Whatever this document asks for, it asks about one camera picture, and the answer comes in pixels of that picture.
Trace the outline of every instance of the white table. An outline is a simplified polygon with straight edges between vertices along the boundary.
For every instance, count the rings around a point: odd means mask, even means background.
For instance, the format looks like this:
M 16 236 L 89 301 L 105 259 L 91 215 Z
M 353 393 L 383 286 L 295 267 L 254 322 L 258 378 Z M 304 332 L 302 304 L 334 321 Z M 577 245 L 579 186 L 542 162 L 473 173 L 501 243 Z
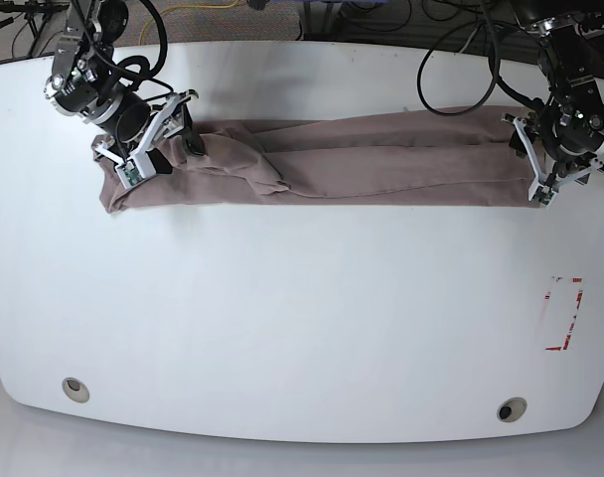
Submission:
M 134 52 L 156 55 L 119 53 Z M 338 118 L 420 108 L 422 55 L 173 45 L 160 79 L 200 93 L 195 118 Z M 321 442 L 531 433 L 589 415 L 604 380 L 604 177 L 547 211 L 108 216 L 89 153 L 96 130 L 43 99 L 50 63 L 0 67 L 0 376 L 13 399 L 137 426 Z M 489 81 L 484 59 L 443 53 L 426 76 L 439 106 L 472 103 Z M 504 64 L 503 76 L 545 94 L 535 67 Z M 511 102 L 495 93 L 490 103 Z M 568 307 L 541 318 L 552 276 L 584 278 L 564 352 L 545 350 L 570 322 Z M 89 387 L 89 402 L 64 395 L 68 377 Z M 514 397 L 526 414 L 498 421 Z

